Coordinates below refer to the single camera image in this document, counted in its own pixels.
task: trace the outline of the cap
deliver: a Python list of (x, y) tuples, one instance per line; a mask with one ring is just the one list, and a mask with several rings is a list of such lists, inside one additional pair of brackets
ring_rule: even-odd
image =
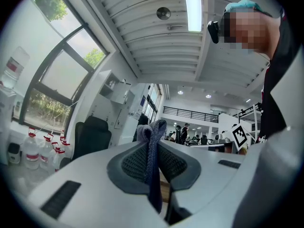
[(270, 14), (261, 10), (260, 6), (250, 0), (241, 0), (240, 2), (231, 2), (229, 3), (224, 10), (224, 14), (220, 20), (220, 23), (217, 21), (209, 21), (207, 25), (208, 32), (211, 36), (213, 43), (217, 44), (220, 37), (224, 37), (225, 42), (235, 42), (230, 38), (230, 23), (225, 23), (225, 20), (230, 19), (230, 12), (232, 11), (241, 11), (241, 10), (252, 9), (253, 11), (259, 11), (266, 15), (271, 16)]

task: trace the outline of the ceiling light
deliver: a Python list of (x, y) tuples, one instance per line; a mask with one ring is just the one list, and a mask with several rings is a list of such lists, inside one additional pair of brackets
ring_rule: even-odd
[(201, 31), (201, 0), (186, 0), (188, 31)]

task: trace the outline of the ceiling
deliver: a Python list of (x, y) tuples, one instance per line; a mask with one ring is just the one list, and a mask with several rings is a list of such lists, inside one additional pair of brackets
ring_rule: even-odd
[[(240, 0), (202, 0), (202, 31), (189, 32), (185, 0), (88, 0), (142, 83), (187, 86), (221, 93), (227, 99), (258, 101), (266, 56), (246, 54), (230, 44), (213, 44), (207, 23), (221, 18), (225, 6)], [(274, 0), (253, 0), (278, 15)], [(160, 7), (168, 20), (156, 16)]]
[[(183, 127), (185, 125), (184, 122), (174, 121), (174, 120), (167, 119), (167, 118), (162, 118), (162, 119), (166, 120), (167, 125), (174, 126), (175, 123), (177, 125), (181, 126), (181, 127)], [(197, 130), (198, 132), (203, 132), (203, 133), (206, 133), (206, 132), (208, 133), (208, 131), (209, 131), (209, 127), (208, 126), (196, 125), (196, 124), (190, 124), (189, 129), (190, 130), (195, 129), (195, 131)], [(212, 128), (212, 131), (216, 131), (216, 130), (218, 130), (217, 127), (213, 127)]]

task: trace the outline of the tree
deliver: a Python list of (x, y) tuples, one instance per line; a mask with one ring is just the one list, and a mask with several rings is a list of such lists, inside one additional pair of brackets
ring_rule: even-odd
[(67, 15), (67, 6), (62, 0), (34, 0), (49, 21), (62, 19)]
[(100, 60), (105, 56), (105, 54), (102, 51), (99, 51), (98, 49), (94, 48), (92, 51), (90, 51), (85, 57), (84, 60), (91, 65), (93, 68), (97, 66), (97, 63), (100, 62)]

